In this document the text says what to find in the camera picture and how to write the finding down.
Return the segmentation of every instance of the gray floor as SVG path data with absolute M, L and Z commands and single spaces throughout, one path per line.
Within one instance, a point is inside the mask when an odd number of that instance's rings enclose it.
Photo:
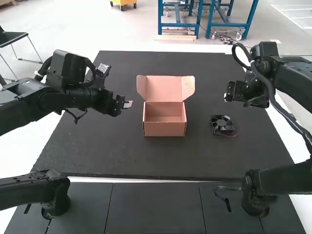
M 282 15 L 271 5 L 307 4 L 310 0 L 260 0 L 248 39 L 243 41 L 253 46 L 260 41 L 277 39 L 281 54 L 312 54 L 310 46 L 312 35 Z M 244 22 L 247 19 L 251 0 L 236 0 L 231 20 Z M 57 48 L 73 52 L 79 48 L 114 47 L 131 49 L 135 43 L 151 43 L 157 34 L 157 0 L 138 0 L 138 8 L 127 7 L 125 12 L 111 8 L 108 0 L 29 0 L 18 6 L 0 12 L 0 25 L 7 31 L 26 31 L 38 49 L 42 59 L 47 59 Z M 206 28 L 208 15 L 204 14 L 201 25 Z M 175 20 L 172 12 L 163 20 Z M 214 14 L 214 20 L 220 20 Z M 195 17 L 182 21 L 195 21 Z M 220 44 L 218 40 L 208 40 L 205 31 L 200 29 L 200 38 L 191 44 Z M 19 56 L 36 59 L 27 39 L 15 44 Z M 33 71 L 39 69 L 37 64 L 17 61 L 11 48 L 0 50 L 18 77 L 33 77 Z M 0 71 L 4 77 L 11 77 L 3 61 Z M 282 94 L 289 109 L 301 124 L 312 131 L 311 114 L 296 104 L 291 98 Z

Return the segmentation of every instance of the box lid flap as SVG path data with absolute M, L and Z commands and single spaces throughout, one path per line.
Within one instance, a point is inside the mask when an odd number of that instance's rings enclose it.
M 136 90 L 146 101 L 182 102 L 195 92 L 195 77 L 137 76 Z

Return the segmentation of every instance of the fan wire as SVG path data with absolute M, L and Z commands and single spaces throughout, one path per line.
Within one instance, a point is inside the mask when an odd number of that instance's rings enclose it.
M 233 137 L 236 137 L 237 135 L 239 135 L 239 133 L 235 134 L 234 136 L 228 136 L 228 135 L 225 135 L 223 133 L 216 133 L 216 135 L 220 135 L 220 136 L 224 136 L 224 137 L 228 137 L 228 138 L 233 138 Z

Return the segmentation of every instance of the yellow cart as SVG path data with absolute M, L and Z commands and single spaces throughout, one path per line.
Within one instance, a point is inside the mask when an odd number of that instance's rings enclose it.
M 133 4 L 133 8 L 137 8 L 137 0 L 110 0 L 111 6 L 114 6 L 115 4 L 118 4 L 120 6 L 120 10 L 124 11 L 124 6 L 128 4 Z

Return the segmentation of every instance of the robotic arm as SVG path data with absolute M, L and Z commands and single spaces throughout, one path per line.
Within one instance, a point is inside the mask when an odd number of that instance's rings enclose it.
M 85 82 L 87 67 L 93 75 Z M 87 58 L 56 50 L 35 79 L 23 78 L 0 90 L 0 136 L 51 112 L 60 115 L 62 110 L 73 115 L 77 123 L 79 117 L 67 108 L 78 108 L 85 113 L 87 108 L 93 108 L 113 117 L 120 115 L 131 102 L 119 95 L 114 99 L 113 92 L 105 89 L 110 69 L 111 66 L 104 64 L 96 68 Z M 40 82 L 44 75 L 47 75 L 45 84 Z
M 235 53 L 240 47 L 248 57 L 250 67 L 241 62 Z M 234 59 L 246 68 L 245 81 L 230 82 L 226 101 L 242 101 L 244 107 L 267 108 L 271 105 L 302 135 L 312 153 L 312 136 L 294 117 L 275 100 L 278 89 L 312 113 L 312 64 L 301 57 L 280 57 L 275 42 L 261 42 L 251 53 L 240 43 L 232 48 Z M 253 216 L 268 215 L 270 203 L 282 194 L 312 194 L 312 160 L 273 169 L 250 170 L 242 180 L 242 207 Z
M 85 81 L 86 68 L 92 78 Z M 104 82 L 111 66 L 96 68 L 89 59 L 56 50 L 47 59 L 35 79 L 23 78 L 6 84 L 0 76 L 0 136 L 51 112 L 70 113 L 77 124 L 87 108 L 116 117 L 122 109 L 131 107 L 131 101 L 105 89 Z M 47 75 L 45 84 L 40 81 Z M 67 108 L 84 113 L 76 117 Z M 36 171 L 27 175 L 0 179 L 0 211 L 10 207 L 41 203 L 42 216 L 50 219 L 65 213 L 70 207 L 67 195 L 70 180 L 54 170 Z

